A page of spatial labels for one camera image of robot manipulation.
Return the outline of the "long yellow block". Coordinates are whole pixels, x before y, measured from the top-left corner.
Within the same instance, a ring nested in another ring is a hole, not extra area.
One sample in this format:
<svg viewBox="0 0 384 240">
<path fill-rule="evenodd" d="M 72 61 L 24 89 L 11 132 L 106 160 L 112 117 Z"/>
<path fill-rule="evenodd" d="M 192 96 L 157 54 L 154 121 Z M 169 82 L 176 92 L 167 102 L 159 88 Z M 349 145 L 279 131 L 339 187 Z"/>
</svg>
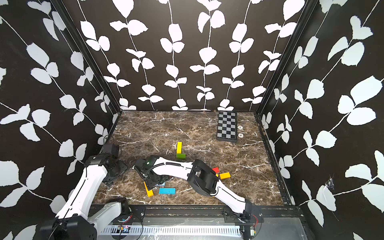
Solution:
<svg viewBox="0 0 384 240">
<path fill-rule="evenodd" d="M 147 193 L 148 198 L 154 196 L 153 190 L 150 190 L 146 183 L 144 183 L 144 185 L 145 185 L 145 189 L 146 189 L 146 193 Z"/>
</svg>

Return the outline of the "green block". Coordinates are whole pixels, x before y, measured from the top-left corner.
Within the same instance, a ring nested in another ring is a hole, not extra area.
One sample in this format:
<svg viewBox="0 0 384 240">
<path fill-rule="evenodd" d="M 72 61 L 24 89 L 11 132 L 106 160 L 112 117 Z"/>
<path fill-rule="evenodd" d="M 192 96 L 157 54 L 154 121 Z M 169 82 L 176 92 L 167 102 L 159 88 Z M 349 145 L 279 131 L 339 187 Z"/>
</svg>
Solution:
<svg viewBox="0 0 384 240">
<path fill-rule="evenodd" d="M 177 159 L 183 159 L 183 160 L 184 160 L 184 159 L 186 159 L 186 154 L 177 154 L 177 155 L 176 155 L 176 158 L 177 158 Z"/>
</svg>

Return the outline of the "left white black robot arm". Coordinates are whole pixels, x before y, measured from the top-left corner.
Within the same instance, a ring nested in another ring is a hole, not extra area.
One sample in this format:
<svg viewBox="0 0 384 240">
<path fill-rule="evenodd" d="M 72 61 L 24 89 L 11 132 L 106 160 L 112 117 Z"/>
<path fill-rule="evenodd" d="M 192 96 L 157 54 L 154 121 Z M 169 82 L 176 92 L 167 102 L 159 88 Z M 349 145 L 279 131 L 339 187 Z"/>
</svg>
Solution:
<svg viewBox="0 0 384 240">
<path fill-rule="evenodd" d="M 99 186 L 112 184 L 128 168 L 119 160 L 119 152 L 119 146 L 105 144 L 98 155 L 87 159 L 81 179 L 69 200 L 53 220 L 40 225 L 39 240 L 95 240 L 109 223 L 117 221 L 123 225 L 132 218 L 132 210 L 123 197 L 109 201 L 89 216 Z"/>
</svg>

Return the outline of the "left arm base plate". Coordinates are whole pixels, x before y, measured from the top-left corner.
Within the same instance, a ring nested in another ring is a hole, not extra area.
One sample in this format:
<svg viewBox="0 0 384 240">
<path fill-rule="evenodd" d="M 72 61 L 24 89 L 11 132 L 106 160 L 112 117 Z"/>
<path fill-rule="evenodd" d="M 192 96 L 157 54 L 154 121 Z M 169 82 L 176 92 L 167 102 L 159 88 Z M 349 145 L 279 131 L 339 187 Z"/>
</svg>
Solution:
<svg viewBox="0 0 384 240">
<path fill-rule="evenodd" d="M 117 221 L 122 224 L 141 223 L 145 216 L 146 208 L 143 206 L 129 205 L 123 207 L 122 213 Z"/>
</svg>

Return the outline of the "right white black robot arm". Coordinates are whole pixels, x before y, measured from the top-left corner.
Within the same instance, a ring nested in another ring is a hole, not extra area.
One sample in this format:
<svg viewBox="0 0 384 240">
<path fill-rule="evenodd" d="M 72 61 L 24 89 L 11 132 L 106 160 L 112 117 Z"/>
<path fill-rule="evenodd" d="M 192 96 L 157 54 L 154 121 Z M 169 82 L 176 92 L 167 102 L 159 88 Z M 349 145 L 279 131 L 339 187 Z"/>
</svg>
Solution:
<svg viewBox="0 0 384 240">
<path fill-rule="evenodd" d="M 133 169 L 145 181 L 148 190 L 161 185 L 171 178 L 180 178 L 200 195 L 214 197 L 226 204 L 232 212 L 244 219 L 252 216 L 253 204 L 227 188 L 216 172 L 201 160 L 194 162 L 175 162 L 160 156 L 139 159 Z"/>
</svg>

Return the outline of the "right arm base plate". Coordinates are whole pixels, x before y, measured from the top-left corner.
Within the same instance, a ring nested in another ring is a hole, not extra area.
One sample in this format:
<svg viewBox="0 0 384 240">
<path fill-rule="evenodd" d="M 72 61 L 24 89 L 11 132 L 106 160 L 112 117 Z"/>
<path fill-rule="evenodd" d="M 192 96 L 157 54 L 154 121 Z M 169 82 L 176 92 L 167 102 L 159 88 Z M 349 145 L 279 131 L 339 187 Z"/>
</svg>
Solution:
<svg viewBox="0 0 384 240">
<path fill-rule="evenodd" d="M 234 213 L 229 207 L 224 207 L 222 215 L 226 223 L 235 223 L 237 225 L 255 225 L 264 223 L 264 216 L 261 213 L 261 208 L 256 205 L 252 205 L 251 213 L 249 217 L 247 214 Z"/>
</svg>

